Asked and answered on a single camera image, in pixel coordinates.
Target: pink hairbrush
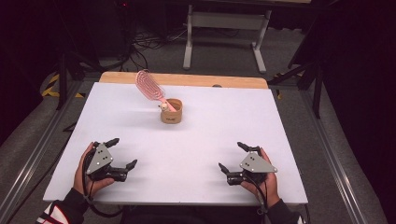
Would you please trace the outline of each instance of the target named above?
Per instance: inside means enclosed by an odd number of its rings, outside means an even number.
[[[149,70],[141,70],[136,76],[136,86],[137,88],[151,101],[158,100],[163,104],[167,104],[169,110],[176,112],[176,110],[169,104],[164,98],[164,90],[160,85],[154,80],[153,76]]]

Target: metal frame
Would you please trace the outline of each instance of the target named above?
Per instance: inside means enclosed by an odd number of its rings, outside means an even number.
[[[338,157],[335,151],[332,149],[330,141],[327,137],[326,131],[320,121],[317,119],[315,113],[311,109],[312,100],[307,91],[300,91],[301,97],[303,99],[304,105],[312,122],[317,130],[317,135],[319,136],[320,142],[323,146],[324,155],[327,163],[329,163],[330,169],[332,170],[332,175],[334,177],[335,183],[340,191],[340,194],[344,200],[346,205],[346,210],[348,211],[350,218],[353,223],[361,224],[367,223],[366,218],[361,211],[361,207],[357,201],[355,193],[349,183],[347,175],[344,171],[344,168],[341,162],[338,160]]]
[[[38,141],[35,149],[32,151],[31,156],[21,169],[17,179],[15,180],[14,184],[12,185],[10,191],[8,192],[6,198],[0,205],[0,223],[6,223],[9,216],[13,212],[13,209],[17,205],[17,202],[23,191],[25,190],[26,186],[28,185],[30,178],[33,176],[35,169],[37,168],[38,164],[40,163],[42,157],[44,156],[45,152],[47,151],[51,138],[58,127],[59,122],[61,121],[62,117],[65,114],[65,111],[69,107],[71,101],[73,100],[73,96],[76,95],[78,89],[81,85],[81,81],[75,81],[70,87],[70,95],[68,99],[65,101],[64,106],[60,110],[56,110],[55,114],[53,115],[49,126],[47,127],[46,131],[44,131],[43,135],[41,136],[40,140]]]
[[[192,55],[192,27],[211,27],[211,28],[230,28],[244,30],[258,30],[257,40],[251,44],[256,63],[261,73],[266,72],[265,64],[262,59],[260,47],[267,30],[268,22],[271,17],[271,10],[265,11],[264,15],[242,15],[227,13],[193,12],[192,5],[189,5],[187,17],[187,43],[184,52],[183,68],[191,68]]]

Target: white tabletop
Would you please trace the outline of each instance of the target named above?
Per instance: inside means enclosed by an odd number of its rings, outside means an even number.
[[[240,186],[229,186],[221,162],[241,171],[243,142],[265,149],[277,168],[285,203],[307,203],[304,186],[270,90],[163,86],[183,102],[179,124],[160,120],[159,102],[135,84],[95,83],[44,195],[61,200],[73,185],[81,154],[90,142],[119,138],[109,149],[113,167],[138,159],[125,182],[99,191],[95,200],[116,204],[256,205]]]

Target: small wooden container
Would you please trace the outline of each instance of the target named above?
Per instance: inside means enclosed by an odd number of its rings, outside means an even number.
[[[176,110],[176,112],[171,111],[162,111],[161,112],[161,121],[167,124],[177,124],[181,122],[181,115],[183,112],[183,104],[178,99],[167,99],[166,100],[172,107]]]

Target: brush handle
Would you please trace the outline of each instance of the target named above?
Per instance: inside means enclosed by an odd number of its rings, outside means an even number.
[[[172,105],[169,104],[169,102],[167,102],[165,98],[161,98],[161,99],[159,99],[159,101],[161,101],[162,103],[166,103],[166,104],[168,105],[169,110],[170,110],[171,112],[176,112],[175,108],[172,107]]]

